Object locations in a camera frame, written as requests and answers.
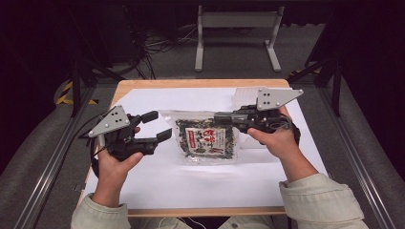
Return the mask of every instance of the silver metal bracket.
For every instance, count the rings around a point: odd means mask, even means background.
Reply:
[[[130,125],[128,116],[121,105],[117,105],[89,132],[89,137],[104,135]]]
[[[304,93],[303,90],[278,90],[260,88],[257,94],[257,110],[278,109]]]

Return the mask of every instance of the wooden table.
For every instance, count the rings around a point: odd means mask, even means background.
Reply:
[[[168,79],[168,80],[122,80],[118,83],[112,104],[133,89],[148,88],[237,88],[266,86],[288,88],[285,79]]]
[[[235,88],[266,86],[271,88],[288,88],[285,79],[183,79],[183,80],[123,80],[117,85],[112,100],[116,104],[133,89],[148,88]],[[254,216],[283,215],[284,207],[249,207],[249,208],[215,208],[215,209],[129,209],[129,217],[213,217],[213,216]]]

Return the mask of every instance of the sleeve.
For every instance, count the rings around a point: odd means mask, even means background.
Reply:
[[[368,228],[352,190],[323,174],[280,182],[287,215],[306,228]]]
[[[86,196],[75,209],[72,229],[131,228],[126,204],[121,204],[118,208],[105,207],[93,202],[92,195]]]

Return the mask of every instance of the beige jacket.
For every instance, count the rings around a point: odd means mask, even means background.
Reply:
[[[300,229],[368,228],[352,190],[328,177],[317,174],[294,182],[280,182],[287,215],[296,219]],[[134,219],[134,228],[190,229],[176,218]],[[107,208],[92,202],[91,195],[82,200],[72,218],[73,229],[131,228],[126,204]],[[262,229],[274,226],[267,216],[232,217],[220,229]]]

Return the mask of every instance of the seaweed package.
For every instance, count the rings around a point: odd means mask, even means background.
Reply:
[[[218,165],[237,161],[239,130],[216,125],[214,112],[159,112],[174,131],[184,163]]]

